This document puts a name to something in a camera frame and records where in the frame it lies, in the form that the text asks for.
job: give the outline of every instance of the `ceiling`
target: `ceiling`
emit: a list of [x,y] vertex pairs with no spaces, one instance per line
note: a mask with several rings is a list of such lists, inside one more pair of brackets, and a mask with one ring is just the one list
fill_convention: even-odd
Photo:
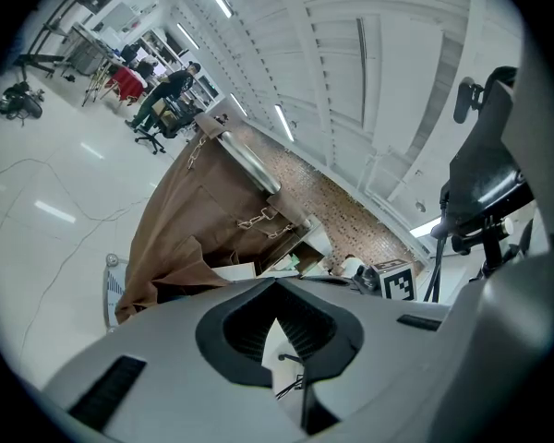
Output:
[[[423,257],[409,233],[440,215],[449,161],[471,130],[457,85],[517,66],[523,24],[508,0],[169,0],[247,121],[320,169]],[[273,105],[279,103],[295,141]],[[419,202],[426,207],[420,211]],[[427,238],[424,244],[431,247]]]

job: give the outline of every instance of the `metal chain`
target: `metal chain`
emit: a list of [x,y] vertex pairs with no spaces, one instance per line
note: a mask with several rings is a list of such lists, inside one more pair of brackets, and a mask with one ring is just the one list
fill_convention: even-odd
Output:
[[248,221],[237,221],[236,224],[238,225],[238,228],[242,228],[243,230],[249,230],[252,225],[255,223],[260,222],[261,220],[272,220],[275,218],[277,213],[275,213],[272,217],[267,215],[267,208],[265,207],[260,211],[260,215],[258,217],[251,218]]
[[199,140],[199,144],[195,147],[193,152],[191,152],[191,155],[188,158],[187,163],[187,169],[190,170],[193,167],[193,162],[195,162],[195,159],[199,156],[199,153],[201,152],[201,147],[205,144],[205,141],[207,141],[207,138],[203,137]]
[[283,233],[289,232],[289,231],[291,231],[291,230],[293,230],[293,229],[294,229],[294,225],[293,225],[292,223],[289,223],[289,224],[288,224],[285,228],[283,228],[282,230],[279,230],[279,231],[277,231],[277,232],[275,232],[275,233],[268,234],[267,237],[268,237],[269,239],[272,240],[272,239],[275,239],[277,236],[281,236]]

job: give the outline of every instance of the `brick wall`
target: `brick wall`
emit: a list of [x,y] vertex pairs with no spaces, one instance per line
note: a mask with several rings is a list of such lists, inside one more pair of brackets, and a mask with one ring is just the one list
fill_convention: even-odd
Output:
[[367,264],[396,258],[414,261],[415,274],[423,268],[402,241],[320,171],[251,126],[231,129],[282,186],[322,221],[332,243],[331,265],[341,264],[346,255],[353,254]]

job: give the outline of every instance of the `white floor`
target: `white floor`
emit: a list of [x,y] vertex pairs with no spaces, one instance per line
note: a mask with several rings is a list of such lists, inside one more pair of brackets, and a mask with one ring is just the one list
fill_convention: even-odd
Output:
[[[2,90],[15,74],[0,82]],[[43,115],[0,115],[0,347],[41,388],[105,333],[102,274],[109,252],[128,257],[153,189],[181,149],[153,156],[125,126],[137,106],[110,94],[81,107],[88,79],[29,75],[45,90]]]

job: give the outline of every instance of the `brown fabric cover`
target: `brown fabric cover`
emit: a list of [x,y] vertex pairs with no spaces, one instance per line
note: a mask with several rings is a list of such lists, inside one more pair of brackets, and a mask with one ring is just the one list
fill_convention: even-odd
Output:
[[[207,137],[206,133],[221,134],[223,126],[206,114],[196,120],[201,131],[158,184],[131,243],[126,291],[115,310],[119,323],[142,307],[155,305],[161,288],[165,296],[192,295],[226,285],[211,268],[254,261],[293,234],[268,237],[290,224],[282,214],[248,230],[237,226],[268,207],[267,195],[218,140]],[[189,157],[202,138],[206,142],[188,170]],[[307,217],[292,198],[279,199],[282,204],[273,206],[276,210],[295,211],[300,222]]]

